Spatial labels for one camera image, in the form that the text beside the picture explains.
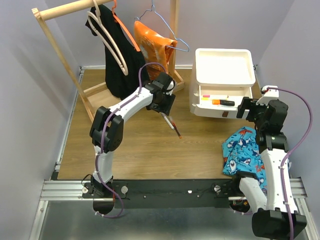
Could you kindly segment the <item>black orange highlighter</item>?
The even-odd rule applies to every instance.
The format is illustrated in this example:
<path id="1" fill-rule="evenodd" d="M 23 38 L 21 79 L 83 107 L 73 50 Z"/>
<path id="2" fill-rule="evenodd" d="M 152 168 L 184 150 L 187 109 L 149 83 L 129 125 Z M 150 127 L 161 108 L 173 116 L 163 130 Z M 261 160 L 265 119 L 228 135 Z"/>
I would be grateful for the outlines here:
<path id="1" fill-rule="evenodd" d="M 227 107 L 234 107 L 235 102 L 225 99 L 213 99 L 212 100 L 213 105 L 221 105 L 221 106 L 227 106 Z"/>

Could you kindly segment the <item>brown top drawer pull tab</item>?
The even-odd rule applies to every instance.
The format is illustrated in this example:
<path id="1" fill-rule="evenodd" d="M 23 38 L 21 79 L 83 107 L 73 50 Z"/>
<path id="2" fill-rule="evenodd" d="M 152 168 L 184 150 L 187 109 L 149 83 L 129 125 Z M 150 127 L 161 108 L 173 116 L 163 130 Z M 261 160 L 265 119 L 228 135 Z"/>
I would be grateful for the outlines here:
<path id="1" fill-rule="evenodd" d="M 228 115 L 229 115 L 229 112 L 228 112 L 228 111 L 224 111 L 224 112 L 222 113 L 222 117 L 223 117 L 223 118 L 228 118 Z"/>

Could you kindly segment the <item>red transparent pen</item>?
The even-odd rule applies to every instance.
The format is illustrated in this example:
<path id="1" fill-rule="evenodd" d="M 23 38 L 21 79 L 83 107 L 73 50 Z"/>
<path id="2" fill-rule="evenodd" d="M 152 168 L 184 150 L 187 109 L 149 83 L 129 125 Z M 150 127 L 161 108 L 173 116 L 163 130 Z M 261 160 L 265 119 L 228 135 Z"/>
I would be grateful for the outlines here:
<path id="1" fill-rule="evenodd" d="M 172 124 L 172 126 L 173 126 L 173 128 L 174 128 L 174 130 L 175 130 L 175 132 L 176 132 L 176 134 L 178 135 L 179 139 L 182 139 L 182 136 L 181 136 L 181 134 L 180 134 L 180 132 L 179 132 L 179 130 L 178 130 L 175 122 L 174 122 L 173 120 L 170 120 L 170 122 L 171 122 L 171 124 Z"/>

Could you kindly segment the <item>white marker grey cap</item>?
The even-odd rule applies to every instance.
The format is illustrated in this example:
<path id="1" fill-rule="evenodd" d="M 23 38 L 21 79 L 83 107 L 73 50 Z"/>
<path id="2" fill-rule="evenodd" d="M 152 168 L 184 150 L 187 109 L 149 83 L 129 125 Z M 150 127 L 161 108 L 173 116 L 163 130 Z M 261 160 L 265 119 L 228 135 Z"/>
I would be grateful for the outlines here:
<path id="1" fill-rule="evenodd" d="M 162 112 L 160 113 L 160 115 L 163 117 L 163 119 L 164 119 L 165 122 L 168 124 L 168 126 L 169 126 L 172 130 L 174 130 L 175 128 L 174 128 L 171 120 L 169 119 L 169 117 L 168 117 L 165 113 L 162 113 Z"/>

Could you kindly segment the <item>white three-drawer organizer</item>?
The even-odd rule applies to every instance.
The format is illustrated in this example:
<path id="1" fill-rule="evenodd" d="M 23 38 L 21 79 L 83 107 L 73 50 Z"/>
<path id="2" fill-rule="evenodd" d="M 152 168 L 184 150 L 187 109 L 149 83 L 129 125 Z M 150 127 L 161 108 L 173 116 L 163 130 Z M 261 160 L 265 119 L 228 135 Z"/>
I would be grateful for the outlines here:
<path id="1" fill-rule="evenodd" d="M 243 97 L 253 98 L 256 83 L 252 54 L 247 49 L 198 48 L 189 83 L 189 109 L 199 117 L 235 119 Z M 213 105 L 202 95 L 228 95 L 235 106 Z"/>

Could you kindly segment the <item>white marker yellow cap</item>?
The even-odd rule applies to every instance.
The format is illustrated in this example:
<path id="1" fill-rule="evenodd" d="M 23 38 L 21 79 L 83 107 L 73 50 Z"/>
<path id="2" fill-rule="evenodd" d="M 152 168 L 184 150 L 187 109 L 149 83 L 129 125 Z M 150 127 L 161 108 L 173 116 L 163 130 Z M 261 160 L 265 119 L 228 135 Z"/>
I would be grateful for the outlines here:
<path id="1" fill-rule="evenodd" d="M 210 98 L 210 97 L 202 97 L 201 100 L 202 101 L 211 101 L 211 102 L 213 102 L 215 99 Z"/>

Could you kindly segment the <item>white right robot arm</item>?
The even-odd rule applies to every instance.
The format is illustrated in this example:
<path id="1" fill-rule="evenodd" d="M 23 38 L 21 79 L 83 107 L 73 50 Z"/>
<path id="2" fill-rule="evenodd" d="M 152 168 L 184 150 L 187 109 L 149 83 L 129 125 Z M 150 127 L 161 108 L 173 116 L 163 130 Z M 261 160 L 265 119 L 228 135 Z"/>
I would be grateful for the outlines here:
<path id="1" fill-rule="evenodd" d="M 251 225 L 255 236 L 271 240 L 292 240 L 307 226 L 307 219 L 299 214 L 292 194 L 288 170 L 288 141 L 281 131 L 288 114 L 288 106 L 272 99 L 259 104 L 257 99 L 244 97 L 237 107 L 237 118 L 248 111 L 246 120 L 253 122 L 255 141 L 264 165 L 267 192 L 259 186 L 258 177 L 241 171 L 230 183 L 230 191 L 244 194 L 253 212 Z"/>

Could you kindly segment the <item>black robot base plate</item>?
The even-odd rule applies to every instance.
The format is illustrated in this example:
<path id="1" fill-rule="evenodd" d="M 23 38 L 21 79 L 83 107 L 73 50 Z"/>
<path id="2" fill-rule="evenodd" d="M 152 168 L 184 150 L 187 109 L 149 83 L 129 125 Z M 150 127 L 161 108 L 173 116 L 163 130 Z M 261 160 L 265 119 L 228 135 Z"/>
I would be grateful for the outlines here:
<path id="1" fill-rule="evenodd" d="M 231 179 L 114 179 L 106 185 L 91 178 L 82 183 L 82 197 L 93 209 L 108 214 L 113 209 L 231 208 L 248 213 L 246 197 Z"/>

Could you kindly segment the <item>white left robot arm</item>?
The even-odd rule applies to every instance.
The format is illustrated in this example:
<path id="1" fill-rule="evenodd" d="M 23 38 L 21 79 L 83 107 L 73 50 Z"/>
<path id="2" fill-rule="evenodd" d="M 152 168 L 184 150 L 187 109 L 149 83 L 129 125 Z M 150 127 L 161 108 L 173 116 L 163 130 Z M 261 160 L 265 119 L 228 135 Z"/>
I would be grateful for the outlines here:
<path id="1" fill-rule="evenodd" d="M 99 197 L 110 194 L 114 152 L 123 141 L 125 123 L 143 108 L 168 116 L 176 97 L 175 86 L 173 78 L 161 72 L 152 82 L 139 80 L 137 89 L 121 102 L 97 109 L 89 131 L 95 151 L 90 182 Z"/>

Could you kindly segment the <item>white marker pink cap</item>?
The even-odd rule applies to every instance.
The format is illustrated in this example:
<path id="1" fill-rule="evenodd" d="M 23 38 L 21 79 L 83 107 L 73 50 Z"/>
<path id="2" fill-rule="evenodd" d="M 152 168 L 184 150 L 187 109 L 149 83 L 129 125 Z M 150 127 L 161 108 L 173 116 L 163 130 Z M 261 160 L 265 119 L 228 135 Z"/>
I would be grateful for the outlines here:
<path id="1" fill-rule="evenodd" d="M 207 99 L 212 99 L 212 100 L 217 100 L 217 99 L 222 99 L 226 100 L 228 99 L 228 95 L 214 95 L 214 94 L 203 94 L 202 98 L 207 98 Z"/>

